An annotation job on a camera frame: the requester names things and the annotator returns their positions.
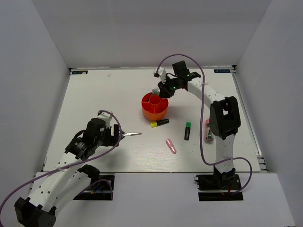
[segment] marker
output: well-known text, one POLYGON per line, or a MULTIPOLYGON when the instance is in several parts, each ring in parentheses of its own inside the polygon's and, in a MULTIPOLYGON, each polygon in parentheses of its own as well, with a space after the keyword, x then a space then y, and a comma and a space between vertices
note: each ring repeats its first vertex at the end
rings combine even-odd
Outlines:
POLYGON ((186 122, 185 133, 184 133, 184 139, 185 140, 189 140, 190 127, 191 127, 191 123, 186 122))
POLYGON ((165 140, 167 146, 169 147, 170 151, 175 155, 177 153, 177 150, 174 146, 174 144, 171 142, 170 139, 165 140))
POLYGON ((169 119, 163 119, 163 120, 159 120, 159 121, 155 121, 155 122, 151 122, 151 127, 157 127, 163 124, 168 124, 169 123, 169 119))
POLYGON ((210 125, 209 125, 209 119, 207 119, 206 121, 205 121, 205 140, 207 141, 207 142, 211 142, 211 141, 213 141, 214 140, 214 138, 213 138, 213 133, 212 133, 212 131, 210 130, 210 125))

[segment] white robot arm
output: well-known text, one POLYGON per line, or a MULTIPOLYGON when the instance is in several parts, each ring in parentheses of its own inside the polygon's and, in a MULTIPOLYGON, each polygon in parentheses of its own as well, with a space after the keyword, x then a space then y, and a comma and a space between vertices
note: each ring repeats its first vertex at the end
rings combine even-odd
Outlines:
POLYGON ((98 113, 89 121, 86 130, 78 132, 66 147, 55 169, 59 171, 46 177, 43 183, 26 199, 15 203, 18 222, 25 227, 51 227, 60 211, 90 182, 100 180, 99 171, 90 165, 80 164, 61 169, 61 166, 87 160, 99 146, 113 146, 119 137, 119 127, 114 125, 111 135, 108 113, 98 113))
MULTIPOLYGON (((184 61, 172 65, 175 77, 170 78, 164 68, 155 69, 154 76, 160 77, 158 83, 159 96, 171 98, 177 89, 183 88, 202 100, 203 80, 196 72, 190 73, 184 61)), ((235 177, 233 164, 233 142, 241 125, 237 99, 225 97, 204 84, 204 104, 210 109, 210 128, 216 140, 216 163, 224 159, 230 160, 214 165, 214 173, 223 186, 235 177)))

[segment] black bracket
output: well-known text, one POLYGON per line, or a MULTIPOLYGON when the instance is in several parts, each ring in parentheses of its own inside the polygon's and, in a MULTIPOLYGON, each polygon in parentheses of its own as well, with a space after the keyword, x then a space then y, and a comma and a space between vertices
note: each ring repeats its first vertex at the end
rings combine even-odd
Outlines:
POLYGON ((189 69, 187 68, 185 61, 179 61, 175 64, 172 64, 172 68, 175 75, 179 77, 189 74, 189 69))
POLYGON ((100 171, 91 165, 82 166, 80 169, 78 169, 78 172, 87 174, 88 178, 91 179, 91 183, 99 180, 100 171))
POLYGON ((213 191, 213 190, 239 190, 241 188, 241 182, 239 175, 235 175, 223 183, 217 178, 215 174, 213 175, 197 175, 195 181, 199 185, 199 190, 201 191, 213 191))
POLYGON ((119 125, 117 124, 114 124, 114 135, 111 135, 111 127, 106 128, 104 131, 104 141, 102 143, 102 146, 114 146, 118 142, 119 134, 119 125))
POLYGON ((237 99, 231 96, 219 102, 214 101, 210 105, 209 123, 213 134, 223 140, 236 134, 241 126, 237 99))
POLYGON ((225 187, 230 185, 236 176, 236 169, 233 168, 229 172, 220 173, 219 170, 214 166, 214 178, 218 182, 219 187, 225 187))
POLYGON ((18 222, 25 227, 51 227, 56 222, 55 210, 52 207, 49 212, 42 210, 42 205, 37 207, 31 204, 30 198, 26 200, 19 198, 15 202, 15 211, 18 222))

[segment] white tabletop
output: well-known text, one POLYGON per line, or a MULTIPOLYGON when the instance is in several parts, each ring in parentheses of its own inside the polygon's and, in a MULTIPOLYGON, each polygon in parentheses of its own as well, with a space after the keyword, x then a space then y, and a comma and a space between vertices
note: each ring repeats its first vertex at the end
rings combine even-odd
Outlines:
MULTIPOLYGON (((206 82, 225 96, 238 94, 230 73, 214 73, 205 70, 206 82)), ((169 110, 165 118, 170 123, 151 128, 141 110, 142 97, 151 92, 159 82, 153 77, 153 69, 89 70, 88 74, 71 75, 59 119, 53 133, 45 171, 58 163, 73 136, 86 128, 88 121, 97 116, 98 110, 111 110, 125 132, 141 132, 140 136, 126 137, 119 147, 90 164, 101 172, 212 172, 201 159, 199 148, 199 119, 201 101, 186 90, 178 90, 169 99, 169 110), (184 140, 186 122, 191 122, 189 141, 184 140), (170 138, 177 154, 173 155, 165 140, 170 138)), ((256 158, 257 149, 250 135, 248 124, 240 102, 241 127, 234 141, 234 157, 247 158, 253 171, 260 171, 256 158)), ((209 109, 204 110, 205 120, 209 109)), ((215 143, 204 143, 205 158, 215 161, 215 143)), ((100 147, 99 155, 109 148, 100 147)), ((249 171, 242 160, 234 161, 236 171, 249 171)))

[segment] orange bowl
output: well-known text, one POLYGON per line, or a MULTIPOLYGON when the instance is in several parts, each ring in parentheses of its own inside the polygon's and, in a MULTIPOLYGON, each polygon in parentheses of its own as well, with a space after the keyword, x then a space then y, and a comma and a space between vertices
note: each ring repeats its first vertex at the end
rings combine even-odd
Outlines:
POLYGON ((157 95, 151 95, 150 92, 142 98, 142 113, 147 119, 158 121, 165 117, 169 108, 169 101, 167 98, 163 99, 157 95))

